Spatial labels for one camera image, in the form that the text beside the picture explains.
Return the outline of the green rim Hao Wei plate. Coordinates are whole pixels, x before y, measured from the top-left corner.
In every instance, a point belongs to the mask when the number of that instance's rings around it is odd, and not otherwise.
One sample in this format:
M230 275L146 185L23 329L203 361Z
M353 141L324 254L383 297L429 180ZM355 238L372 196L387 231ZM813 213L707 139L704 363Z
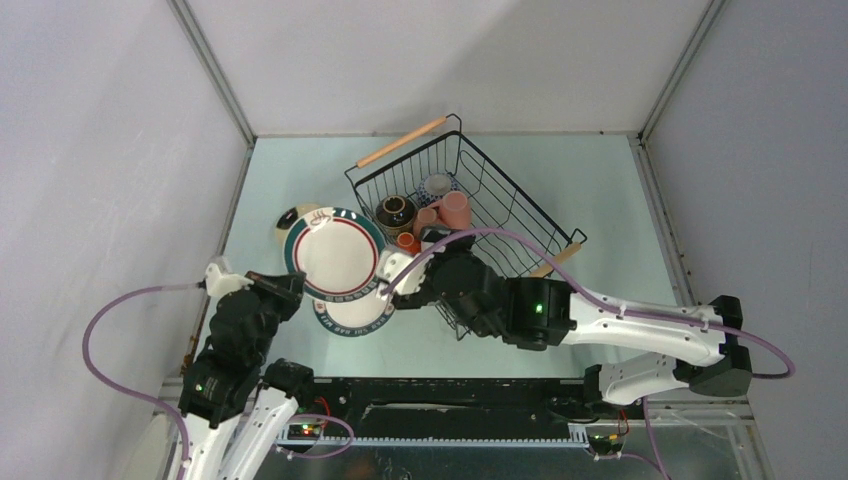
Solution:
M322 327L342 337L371 334L385 325L395 312L394 305L376 293L351 302L313 300L312 309Z

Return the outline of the cream plate with plum blossom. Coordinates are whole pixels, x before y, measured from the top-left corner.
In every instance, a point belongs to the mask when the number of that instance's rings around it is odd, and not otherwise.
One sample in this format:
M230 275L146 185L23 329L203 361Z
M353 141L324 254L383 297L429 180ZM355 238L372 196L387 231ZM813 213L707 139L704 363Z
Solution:
M275 238L280 247L284 247L286 243L286 239L292 229L292 227L298 222L300 218L312 212L314 210L320 209L321 205L316 203L302 203L297 206L294 206L288 210L286 210L276 221L275 224Z

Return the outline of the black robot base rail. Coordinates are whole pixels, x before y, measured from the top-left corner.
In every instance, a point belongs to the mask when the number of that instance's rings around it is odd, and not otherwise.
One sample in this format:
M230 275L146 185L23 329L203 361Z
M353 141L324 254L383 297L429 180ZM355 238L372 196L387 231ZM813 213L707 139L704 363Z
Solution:
M314 380L309 399L360 443L573 440L578 426L643 417L639 403L610 406L582 381L559 378L326 377Z

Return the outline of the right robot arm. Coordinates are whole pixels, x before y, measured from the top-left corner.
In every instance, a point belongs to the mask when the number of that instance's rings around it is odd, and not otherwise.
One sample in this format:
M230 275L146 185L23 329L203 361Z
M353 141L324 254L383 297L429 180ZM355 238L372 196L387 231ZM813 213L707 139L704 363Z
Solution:
M417 255L386 248L377 267L380 293L399 310L441 306L474 335L519 349L592 344L639 351L586 369L581 402L596 418L669 390L718 398L748 392L754 374L739 341L738 298L674 307L604 296L545 275L507 278L472 252L476 233L444 236Z

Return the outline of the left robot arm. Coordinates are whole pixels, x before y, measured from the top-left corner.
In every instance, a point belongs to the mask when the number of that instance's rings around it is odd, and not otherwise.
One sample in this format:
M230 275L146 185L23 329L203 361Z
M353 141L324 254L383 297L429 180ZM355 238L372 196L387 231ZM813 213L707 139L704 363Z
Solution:
M311 368L267 357L281 323L298 311L306 275L226 272L201 283L217 305L178 401L180 438L171 479L252 479L276 436L316 403Z

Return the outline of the green red rim plate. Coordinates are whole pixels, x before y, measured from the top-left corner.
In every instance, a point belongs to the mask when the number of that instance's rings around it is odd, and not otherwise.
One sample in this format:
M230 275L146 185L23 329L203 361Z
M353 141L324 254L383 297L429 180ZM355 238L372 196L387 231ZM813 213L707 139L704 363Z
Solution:
M304 272L304 293L326 302L351 302L378 286L385 240L366 216L341 207L309 212L292 227L282 257L288 272Z

